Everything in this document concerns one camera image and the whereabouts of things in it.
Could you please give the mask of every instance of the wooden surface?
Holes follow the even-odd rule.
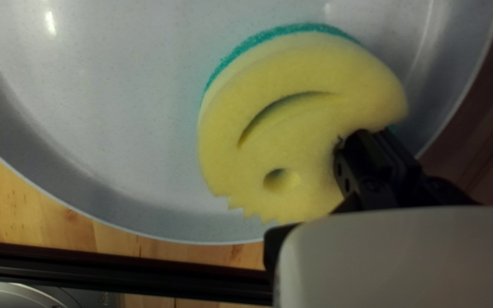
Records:
[[[0,242],[262,269],[262,244],[178,244],[93,221],[37,191],[0,163]],[[242,305],[127,295],[122,307],[233,308]]]

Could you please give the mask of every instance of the sponge hole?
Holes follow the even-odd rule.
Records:
[[[300,176],[298,173],[278,168],[274,169],[264,178],[264,187],[272,193],[283,193],[291,190],[300,183]]]

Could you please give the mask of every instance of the yellow sponge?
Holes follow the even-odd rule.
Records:
[[[329,213],[343,199],[332,175],[339,139],[383,129],[407,113],[389,68],[338,29],[311,25],[263,32],[266,39],[235,50],[203,97],[198,154],[205,182],[230,208],[263,222]]]

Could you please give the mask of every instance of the black metal rail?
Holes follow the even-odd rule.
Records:
[[[270,306],[266,272],[0,243],[0,281]]]

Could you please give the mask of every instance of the speckled bowl surface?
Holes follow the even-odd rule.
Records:
[[[327,23],[387,63],[419,153],[469,88],[493,0],[0,0],[0,159],[66,206],[162,240],[259,241],[257,218],[211,195],[197,115],[210,74],[243,39]]]

